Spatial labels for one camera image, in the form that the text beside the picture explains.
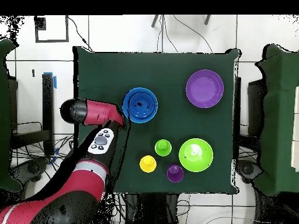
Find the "dark green tablecloth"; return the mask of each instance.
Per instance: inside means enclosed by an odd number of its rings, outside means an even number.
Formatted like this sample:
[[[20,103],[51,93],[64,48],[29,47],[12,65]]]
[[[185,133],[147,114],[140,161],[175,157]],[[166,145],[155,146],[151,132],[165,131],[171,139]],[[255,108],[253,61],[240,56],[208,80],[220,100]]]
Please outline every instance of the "dark green tablecloth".
[[[265,121],[260,136],[260,165],[264,173],[254,182],[268,196],[282,191],[297,193],[299,173],[291,167],[291,146],[299,53],[267,45],[258,65],[266,81],[267,95],[263,100]]]
[[[0,189],[17,192],[22,186],[8,173],[11,165],[11,102],[5,57],[13,49],[13,42],[0,39]]]
[[[237,192],[231,185],[232,102],[234,60],[239,56],[237,49],[227,54],[157,54],[88,52],[77,47],[77,52],[79,98],[111,102],[121,108],[122,99],[130,89],[144,87],[158,100],[158,112],[151,121],[131,125],[115,192]],[[201,69],[215,71],[224,83],[223,97],[212,108],[197,108],[186,97],[187,80]],[[80,127],[79,141],[92,128]],[[121,153],[125,136],[125,131],[120,132],[116,154]],[[154,151],[156,141],[161,138],[172,144],[171,154],[166,157],[159,157]],[[202,138],[212,146],[212,165],[200,173],[184,169],[183,180],[171,183],[166,171],[171,163],[179,164],[179,148],[190,138]],[[157,168],[152,173],[140,169],[139,161],[145,155],[152,155],[157,161]],[[116,155],[113,163],[117,162],[119,157]]]

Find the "lime green bowl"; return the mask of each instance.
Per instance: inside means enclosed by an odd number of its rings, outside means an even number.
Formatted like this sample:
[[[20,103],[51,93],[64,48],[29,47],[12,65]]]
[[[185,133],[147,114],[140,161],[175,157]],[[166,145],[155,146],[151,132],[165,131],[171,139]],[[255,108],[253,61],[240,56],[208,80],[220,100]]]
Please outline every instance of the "lime green bowl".
[[[201,172],[213,161],[212,147],[205,140],[192,138],[180,147],[179,160],[188,171]]]
[[[169,155],[171,149],[171,143],[165,139],[161,139],[155,144],[155,151],[159,156]]]

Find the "robot control button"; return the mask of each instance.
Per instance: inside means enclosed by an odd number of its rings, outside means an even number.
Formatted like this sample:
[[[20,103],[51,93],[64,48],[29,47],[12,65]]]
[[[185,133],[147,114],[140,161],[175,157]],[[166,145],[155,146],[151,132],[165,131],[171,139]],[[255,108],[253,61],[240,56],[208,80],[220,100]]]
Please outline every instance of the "robot control button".
[[[97,145],[106,145],[107,143],[107,138],[105,138],[104,136],[97,136],[95,138],[95,144]]]

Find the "blue tape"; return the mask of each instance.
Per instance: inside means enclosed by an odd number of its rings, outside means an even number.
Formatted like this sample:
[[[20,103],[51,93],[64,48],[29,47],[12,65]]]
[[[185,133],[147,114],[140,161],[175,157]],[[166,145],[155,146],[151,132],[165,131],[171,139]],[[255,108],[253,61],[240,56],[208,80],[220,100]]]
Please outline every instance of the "blue tape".
[[[53,161],[53,162],[55,162],[56,160],[57,160],[57,157],[55,157],[55,156],[52,157],[52,161]]]
[[[53,72],[44,72],[44,74],[53,75]],[[56,80],[56,76],[53,76],[53,87],[54,87],[55,89],[57,88],[57,80]]]
[[[55,89],[57,88],[56,76],[53,77],[53,86],[54,86]]]

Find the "purple bowl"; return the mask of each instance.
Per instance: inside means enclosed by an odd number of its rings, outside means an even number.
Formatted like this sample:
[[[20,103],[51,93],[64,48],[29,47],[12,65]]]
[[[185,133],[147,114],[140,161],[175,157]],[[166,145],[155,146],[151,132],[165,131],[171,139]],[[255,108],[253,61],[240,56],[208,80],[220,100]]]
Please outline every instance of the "purple bowl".
[[[167,170],[167,178],[174,183],[180,182],[184,177],[183,169],[177,164],[171,164]]]
[[[200,108],[215,106],[222,98],[223,91],[224,86],[220,76],[208,69],[195,72],[186,85],[188,100]]]

